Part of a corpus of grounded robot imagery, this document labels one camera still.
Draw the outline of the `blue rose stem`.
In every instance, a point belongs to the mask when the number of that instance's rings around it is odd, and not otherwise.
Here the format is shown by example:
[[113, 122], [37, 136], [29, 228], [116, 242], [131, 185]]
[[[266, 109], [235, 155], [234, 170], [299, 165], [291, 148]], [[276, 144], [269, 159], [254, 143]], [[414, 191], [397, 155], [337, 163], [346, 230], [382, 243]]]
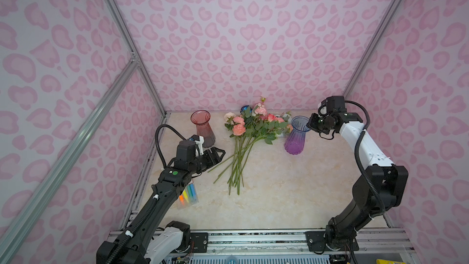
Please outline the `blue rose stem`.
[[252, 119], [253, 119], [253, 115], [252, 115], [252, 108], [249, 106], [249, 105], [245, 105], [241, 108], [241, 117], [244, 119], [244, 123], [245, 124], [249, 124]]

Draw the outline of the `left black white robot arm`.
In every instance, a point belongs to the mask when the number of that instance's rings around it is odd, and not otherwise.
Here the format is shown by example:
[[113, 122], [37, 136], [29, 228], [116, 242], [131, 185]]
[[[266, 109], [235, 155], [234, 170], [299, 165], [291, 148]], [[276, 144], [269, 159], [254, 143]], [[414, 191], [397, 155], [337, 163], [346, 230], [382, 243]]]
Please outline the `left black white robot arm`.
[[202, 174], [222, 162], [226, 151], [200, 148], [199, 141], [179, 142], [170, 166], [160, 173], [152, 194], [132, 223], [113, 241], [103, 242], [96, 252], [98, 264], [146, 264], [147, 248], [155, 231], [189, 185], [194, 174]]

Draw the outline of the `pink spray rose stem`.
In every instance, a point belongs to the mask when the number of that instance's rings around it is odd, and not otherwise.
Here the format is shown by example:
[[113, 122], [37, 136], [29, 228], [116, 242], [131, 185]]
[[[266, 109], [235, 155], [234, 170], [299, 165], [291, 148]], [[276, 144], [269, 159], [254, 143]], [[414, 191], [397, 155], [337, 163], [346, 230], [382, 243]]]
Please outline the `pink spray rose stem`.
[[234, 137], [234, 154], [231, 164], [231, 174], [228, 180], [229, 193], [236, 192], [240, 194], [240, 179], [241, 179], [241, 151], [243, 149], [244, 133], [246, 131], [244, 118], [236, 116], [233, 121], [233, 137]]

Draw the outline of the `purple blue glass vase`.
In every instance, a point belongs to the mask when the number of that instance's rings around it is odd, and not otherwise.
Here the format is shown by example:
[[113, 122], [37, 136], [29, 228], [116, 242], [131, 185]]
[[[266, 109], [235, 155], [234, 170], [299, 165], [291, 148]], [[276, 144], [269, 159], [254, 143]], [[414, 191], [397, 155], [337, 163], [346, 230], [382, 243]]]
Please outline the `purple blue glass vase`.
[[296, 116], [291, 121], [292, 130], [285, 141], [284, 148], [291, 155], [302, 153], [305, 145], [309, 118], [305, 116]]

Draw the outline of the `cream peach rose stem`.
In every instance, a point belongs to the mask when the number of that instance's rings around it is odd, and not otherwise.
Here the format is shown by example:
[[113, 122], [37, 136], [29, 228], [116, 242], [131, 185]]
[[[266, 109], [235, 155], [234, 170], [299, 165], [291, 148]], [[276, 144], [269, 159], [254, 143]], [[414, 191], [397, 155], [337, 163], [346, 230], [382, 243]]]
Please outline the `cream peach rose stem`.
[[232, 122], [232, 118], [236, 117], [236, 114], [233, 113], [233, 112], [228, 112], [227, 114], [225, 114], [224, 116], [224, 121], [225, 123], [231, 123]]

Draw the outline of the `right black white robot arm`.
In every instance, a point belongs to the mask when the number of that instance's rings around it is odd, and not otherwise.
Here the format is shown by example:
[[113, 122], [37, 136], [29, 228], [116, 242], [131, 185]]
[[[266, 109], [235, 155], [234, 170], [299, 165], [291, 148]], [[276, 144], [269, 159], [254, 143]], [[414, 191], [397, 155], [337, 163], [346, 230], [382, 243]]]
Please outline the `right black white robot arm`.
[[360, 229], [399, 206], [403, 199], [408, 170], [396, 165], [379, 148], [368, 133], [370, 123], [365, 107], [343, 96], [323, 100], [309, 119], [307, 127], [320, 137], [332, 140], [339, 134], [350, 145], [360, 172], [349, 205], [329, 220], [321, 241], [310, 241], [315, 253], [352, 249]]

